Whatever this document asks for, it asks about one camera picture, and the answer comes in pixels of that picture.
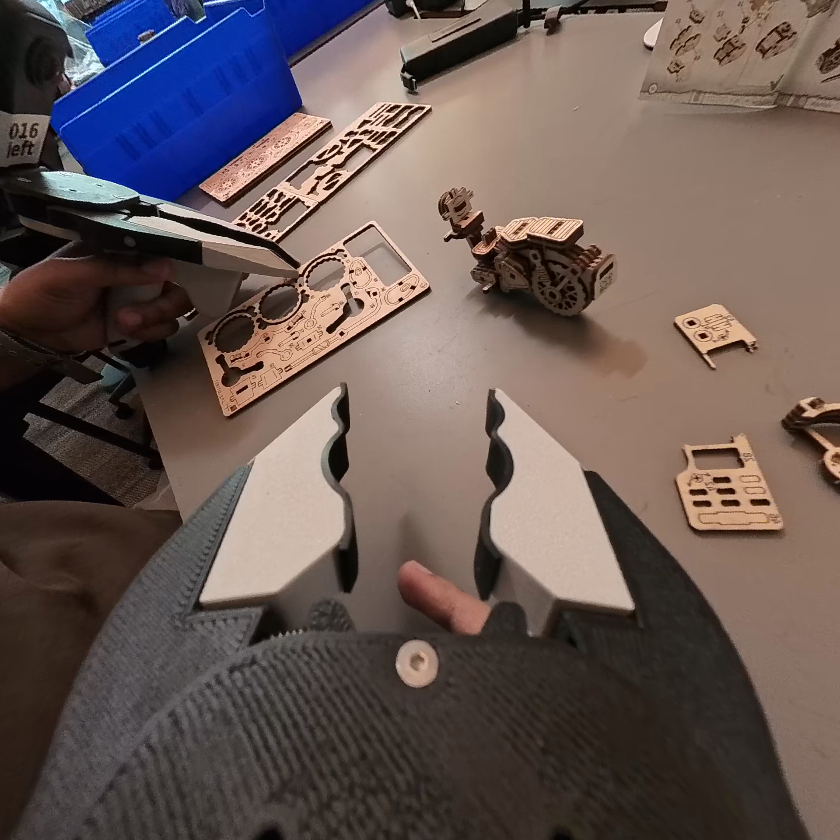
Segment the black bar-shaped device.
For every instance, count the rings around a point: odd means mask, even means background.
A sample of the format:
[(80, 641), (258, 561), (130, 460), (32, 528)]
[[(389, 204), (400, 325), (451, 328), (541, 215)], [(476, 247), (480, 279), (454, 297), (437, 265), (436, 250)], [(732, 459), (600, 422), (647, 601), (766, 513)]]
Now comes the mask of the black bar-shaped device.
[(405, 89), (516, 38), (519, 12), (503, 2), (486, 3), (446, 27), (401, 48), (400, 78)]

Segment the person's left hand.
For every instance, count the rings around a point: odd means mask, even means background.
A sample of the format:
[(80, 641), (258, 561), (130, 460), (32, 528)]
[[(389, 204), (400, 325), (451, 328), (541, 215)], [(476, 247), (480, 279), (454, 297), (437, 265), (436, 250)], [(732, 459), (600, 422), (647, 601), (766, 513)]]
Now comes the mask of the person's left hand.
[[(164, 340), (179, 329), (192, 303), (170, 282), (168, 259), (81, 255), (74, 248), (26, 268), (2, 289), (1, 326), (13, 336), (64, 354), (100, 350), (110, 334)], [(149, 301), (109, 311), (111, 290), (160, 287)]]

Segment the blue plastic bin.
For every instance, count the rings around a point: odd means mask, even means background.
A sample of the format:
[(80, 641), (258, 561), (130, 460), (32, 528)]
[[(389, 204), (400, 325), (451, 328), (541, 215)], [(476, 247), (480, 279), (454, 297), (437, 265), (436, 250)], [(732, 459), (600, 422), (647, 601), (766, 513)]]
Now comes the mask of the blue plastic bin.
[[(252, 13), (267, 11), (287, 56), (355, 17), (371, 5), (367, 1), (240, 2)], [(86, 14), (87, 40), (104, 66), (139, 47), (142, 33), (160, 34), (179, 18), (216, 22), (235, 11), (232, 2), (126, 1), (106, 2)]]
[(211, 2), (60, 98), (50, 125), (85, 173), (175, 200), (300, 106), (277, 2)]

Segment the wooden sheet with round holes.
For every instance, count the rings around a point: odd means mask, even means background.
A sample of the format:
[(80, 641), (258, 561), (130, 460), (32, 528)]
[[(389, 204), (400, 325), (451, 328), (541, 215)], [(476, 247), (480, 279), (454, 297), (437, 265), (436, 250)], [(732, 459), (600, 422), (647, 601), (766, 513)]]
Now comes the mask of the wooden sheet with round holes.
[(217, 401), (231, 417), (390, 318), (431, 287), (369, 222), (198, 335)]

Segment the long wooden cutout sheet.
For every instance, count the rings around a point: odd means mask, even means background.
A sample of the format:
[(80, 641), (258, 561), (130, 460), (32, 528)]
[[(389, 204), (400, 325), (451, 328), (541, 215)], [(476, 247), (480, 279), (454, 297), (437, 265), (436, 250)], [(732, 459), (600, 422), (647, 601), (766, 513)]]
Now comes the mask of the long wooden cutout sheet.
[(377, 102), (233, 223), (279, 243), (431, 111), (426, 104)]

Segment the person's right hand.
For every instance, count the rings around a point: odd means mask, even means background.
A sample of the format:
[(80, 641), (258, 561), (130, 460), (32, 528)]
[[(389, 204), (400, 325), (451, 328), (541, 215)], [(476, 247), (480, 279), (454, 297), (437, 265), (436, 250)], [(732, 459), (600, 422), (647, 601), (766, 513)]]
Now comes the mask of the person's right hand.
[(416, 561), (400, 567), (396, 585), (406, 605), (453, 634), (478, 635), (490, 614), (486, 602)]

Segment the small wooden piece with pins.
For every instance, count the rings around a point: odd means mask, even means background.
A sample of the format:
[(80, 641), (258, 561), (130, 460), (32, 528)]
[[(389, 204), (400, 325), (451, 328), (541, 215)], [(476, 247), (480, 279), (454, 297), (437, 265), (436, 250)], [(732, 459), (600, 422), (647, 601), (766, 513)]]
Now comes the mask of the small wooden piece with pins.
[(712, 370), (717, 369), (711, 358), (714, 350), (739, 345), (753, 353), (758, 348), (755, 336), (719, 303), (680, 314), (674, 325)]

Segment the small wooden slotted sheet piece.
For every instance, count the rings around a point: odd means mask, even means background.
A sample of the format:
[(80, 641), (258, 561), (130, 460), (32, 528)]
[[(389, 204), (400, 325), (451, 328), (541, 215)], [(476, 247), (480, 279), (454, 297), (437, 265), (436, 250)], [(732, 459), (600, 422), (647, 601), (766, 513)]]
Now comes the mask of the small wooden slotted sheet piece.
[[(675, 478), (688, 525), (697, 532), (779, 532), (784, 528), (767, 480), (744, 434), (726, 444), (685, 445), (686, 467)], [(734, 454), (731, 468), (698, 464), (699, 453)]]

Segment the reddish engraved wooden sheet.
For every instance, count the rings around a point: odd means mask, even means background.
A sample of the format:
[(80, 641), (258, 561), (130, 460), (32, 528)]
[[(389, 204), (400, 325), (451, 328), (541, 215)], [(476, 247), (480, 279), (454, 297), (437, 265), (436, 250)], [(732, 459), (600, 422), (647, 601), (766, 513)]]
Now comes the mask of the reddish engraved wooden sheet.
[(331, 128), (327, 118), (295, 112), (198, 188), (217, 203), (229, 206)]

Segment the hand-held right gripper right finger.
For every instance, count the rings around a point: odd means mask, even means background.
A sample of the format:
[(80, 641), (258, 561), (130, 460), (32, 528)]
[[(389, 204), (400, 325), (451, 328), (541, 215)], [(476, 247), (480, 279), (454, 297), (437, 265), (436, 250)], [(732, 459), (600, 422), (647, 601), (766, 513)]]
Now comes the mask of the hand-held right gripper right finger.
[(483, 602), (523, 609), (547, 637), (563, 611), (632, 616), (625, 581), (579, 461), (498, 387), (486, 401), (486, 474), (474, 578)]

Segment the curved layered wooden part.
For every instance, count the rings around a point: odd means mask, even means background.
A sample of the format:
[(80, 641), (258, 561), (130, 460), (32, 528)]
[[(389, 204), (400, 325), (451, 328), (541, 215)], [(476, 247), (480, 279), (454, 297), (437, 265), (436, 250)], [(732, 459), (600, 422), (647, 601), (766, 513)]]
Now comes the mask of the curved layered wooden part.
[(839, 426), (839, 403), (826, 402), (817, 396), (807, 397), (800, 400), (782, 417), (780, 425), (789, 432), (804, 433), (822, 448), (824, 475), (838, 486), (839, 445), (832, 443), (818, 429)]

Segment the grey desk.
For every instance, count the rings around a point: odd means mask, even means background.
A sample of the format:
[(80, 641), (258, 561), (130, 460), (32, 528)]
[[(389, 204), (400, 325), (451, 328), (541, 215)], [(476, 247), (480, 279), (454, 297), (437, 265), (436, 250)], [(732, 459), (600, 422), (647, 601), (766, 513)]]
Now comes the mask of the grey desk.
[[(566, 19), (423, 84), (400, 48), (439, 22), (384, 9), (294, 67), (337, 131), (378, 101), (432, 111), (284, 242), (301, 260), (374, 220), (431, 291), (242, 413), (217, 405), (195, 329), (141, 395), (190, 515), (336, 384), (350, 395), (360, 627), (423, 622), (395, 590), (417, 560), (468, 591), (482, 506), (487, 393), (499, 387), (597, 471), (705, 593), (772, 725), (809, 833), (838, 838), (838, 488), (818, 447), (781, 427), (799, 400), (838, 401), (838, 116), (640, 101), (656, 16)], [(483, 295), (465, 243), (443, 241), (451, 186), (488, 224), (584, 220), (617, 280), (579, 319)], [(758, 341), (710, 353), (674, 325), (713, 303)], [(744, 434), (784, 522), (697, 532), (676, 488), (685, 445)]]

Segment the paper instruction sheet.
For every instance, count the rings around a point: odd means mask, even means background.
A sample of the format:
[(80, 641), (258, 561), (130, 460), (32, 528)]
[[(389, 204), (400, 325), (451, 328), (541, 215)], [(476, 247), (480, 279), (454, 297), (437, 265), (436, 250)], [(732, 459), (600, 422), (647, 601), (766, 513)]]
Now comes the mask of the paper instruction sheet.
[(839, 2), (670, 1), (639, 97), (839, 113)]

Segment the wooden motorcycle model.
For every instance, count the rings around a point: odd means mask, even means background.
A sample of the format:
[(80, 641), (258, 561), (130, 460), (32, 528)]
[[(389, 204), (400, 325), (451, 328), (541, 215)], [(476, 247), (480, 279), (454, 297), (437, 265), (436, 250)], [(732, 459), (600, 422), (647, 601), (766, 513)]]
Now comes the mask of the wooden motorcycle model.
[(616, 257), (596, 245), (582, 247), (584, 223), (573, 217), (518, 217), (484, 228), (473, 192), (445, 191), (437, 212), (450, 225), (444, 241), (464, 240), (476, 261), (470, 275), (483, 292), (527, 292), (544, 308), (574, 317), (606, 293), (616, 280)]

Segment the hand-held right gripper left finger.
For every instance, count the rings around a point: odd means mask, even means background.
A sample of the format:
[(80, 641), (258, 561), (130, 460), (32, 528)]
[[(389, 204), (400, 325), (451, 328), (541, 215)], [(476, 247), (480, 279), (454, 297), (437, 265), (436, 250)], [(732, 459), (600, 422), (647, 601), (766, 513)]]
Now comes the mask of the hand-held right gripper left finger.
[(349, 467), (348, 387), (340, 384), (249, 464), (199, 605), (266, 606), (282, 629), (309, 624), (321, 600), (350, 593), (359, 572)]

